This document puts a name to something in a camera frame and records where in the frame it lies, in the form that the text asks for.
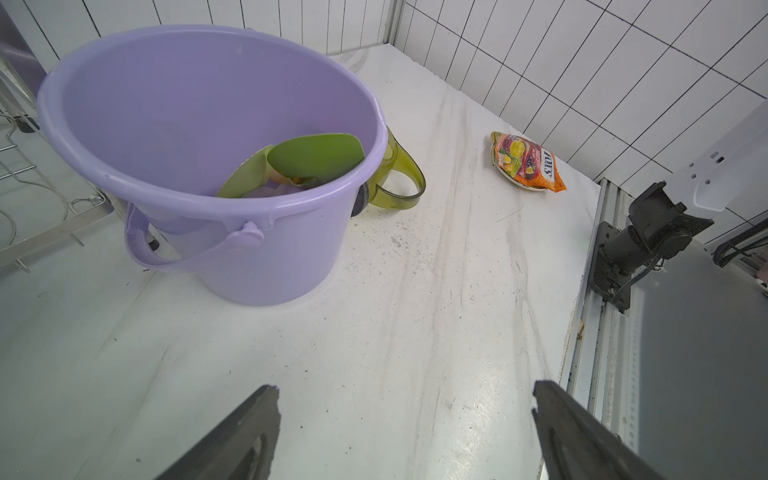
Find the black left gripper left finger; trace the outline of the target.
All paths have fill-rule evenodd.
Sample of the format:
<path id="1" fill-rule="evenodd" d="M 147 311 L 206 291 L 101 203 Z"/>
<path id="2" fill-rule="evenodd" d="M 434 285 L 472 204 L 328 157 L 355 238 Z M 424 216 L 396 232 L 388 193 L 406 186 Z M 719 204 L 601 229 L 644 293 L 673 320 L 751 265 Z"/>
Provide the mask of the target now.
<path id="1" fill-rule="evenodd" d="M 280 432 L 279 389 L 263 385 L 161 479 L 267 479 Z"/>

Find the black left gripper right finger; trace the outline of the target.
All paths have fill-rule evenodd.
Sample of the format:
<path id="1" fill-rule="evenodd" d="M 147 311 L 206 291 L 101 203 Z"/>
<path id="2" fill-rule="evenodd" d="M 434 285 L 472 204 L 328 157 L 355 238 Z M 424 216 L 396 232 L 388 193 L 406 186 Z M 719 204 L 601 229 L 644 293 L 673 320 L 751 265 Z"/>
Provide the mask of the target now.
<path id="1" fill-rule="evenodd" d="M 532 416 L 551 479 L 661 480 L 556 382 L 538 380 Z"/>

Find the bright green trowel yellow handle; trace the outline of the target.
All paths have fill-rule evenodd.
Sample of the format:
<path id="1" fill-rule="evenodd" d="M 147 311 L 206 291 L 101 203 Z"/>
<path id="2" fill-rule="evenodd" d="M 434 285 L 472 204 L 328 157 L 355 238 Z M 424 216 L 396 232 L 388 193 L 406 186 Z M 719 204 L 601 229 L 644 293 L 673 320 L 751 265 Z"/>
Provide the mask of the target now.
<path id="1" fill-rule="evenodd" d="M 216 197 L 242 198 L 266 185 L 270 177 L 268 154 L 271 150 L 272 146 L 266 146 L 245 160 L 219 188 Z"/>

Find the olive green watering can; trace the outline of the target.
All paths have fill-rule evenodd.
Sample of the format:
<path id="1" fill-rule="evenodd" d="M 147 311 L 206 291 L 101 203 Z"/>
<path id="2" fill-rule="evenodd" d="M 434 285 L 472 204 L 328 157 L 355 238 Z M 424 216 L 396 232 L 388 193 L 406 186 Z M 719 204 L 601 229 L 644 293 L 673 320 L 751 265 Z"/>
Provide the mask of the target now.
<path id="1" fill-rule="evenodd" d="M 381 163 L 358 189 L 351 216 L 356 217 L 369 205 L 393 210 L 414 208 L 425 190 L 423 172 L 388 129 L 388 143 Z"/>

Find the purple plastic bucket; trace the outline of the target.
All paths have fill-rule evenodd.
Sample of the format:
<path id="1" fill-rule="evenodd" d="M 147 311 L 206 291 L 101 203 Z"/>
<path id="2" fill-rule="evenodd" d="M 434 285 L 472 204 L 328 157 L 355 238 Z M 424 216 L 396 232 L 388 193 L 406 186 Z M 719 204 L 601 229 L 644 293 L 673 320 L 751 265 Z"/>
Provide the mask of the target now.
<path id="1" fill-rule="evenodd" d="M 376 97 L 342 65 L 214 25 L 152 26 L 83 45 L 48 73 L 37 112 L 62 159 L 126 202 L 136 263 L 194 274 L 251 306 L 294 300 L 328 276 L 358 189 L 388 143 Z M 360 141 L 365 158 L 349 173 L 287 195 L 218 196 L 257 151 L 328 133 Z"/>

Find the light green trowel wooden handle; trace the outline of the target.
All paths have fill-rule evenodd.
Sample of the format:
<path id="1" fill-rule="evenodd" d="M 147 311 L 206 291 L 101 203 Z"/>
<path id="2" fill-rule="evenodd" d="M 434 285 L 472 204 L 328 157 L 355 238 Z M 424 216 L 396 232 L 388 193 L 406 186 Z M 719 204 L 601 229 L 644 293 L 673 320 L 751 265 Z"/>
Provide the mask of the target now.
<path id="1" fill-rule="evenodd" d="M 347 133 L 325 133 L 281 142 L 267 153 L 267 163 L 288 183 L 302 189 L 334 181 L 365 158 L 361 142 Z"/>

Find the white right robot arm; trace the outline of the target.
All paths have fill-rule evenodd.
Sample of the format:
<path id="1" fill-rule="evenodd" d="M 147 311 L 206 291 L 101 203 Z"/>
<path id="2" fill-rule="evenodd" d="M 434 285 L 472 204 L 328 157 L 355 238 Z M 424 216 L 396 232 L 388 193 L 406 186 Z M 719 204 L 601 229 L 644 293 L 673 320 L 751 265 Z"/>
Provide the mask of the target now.
<path id="1" fill-rule="evenodd" d="M 756 108 L 637 198 L 603 181 L 562 377 L 532 415 L 543 479 L 767 475 L 767 224 L 697 236 L 767 182 Z"/>

